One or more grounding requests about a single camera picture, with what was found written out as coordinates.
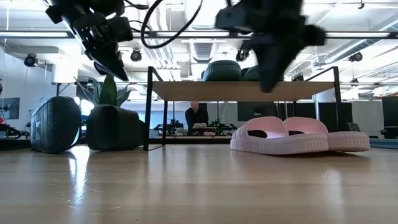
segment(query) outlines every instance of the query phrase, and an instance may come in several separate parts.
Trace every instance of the light wood floor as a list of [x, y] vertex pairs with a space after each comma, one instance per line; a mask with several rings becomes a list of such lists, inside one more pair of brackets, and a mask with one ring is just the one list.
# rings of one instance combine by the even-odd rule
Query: light wood floor
[[0, 152], [1, 224], [398, 223], [398, 151]]

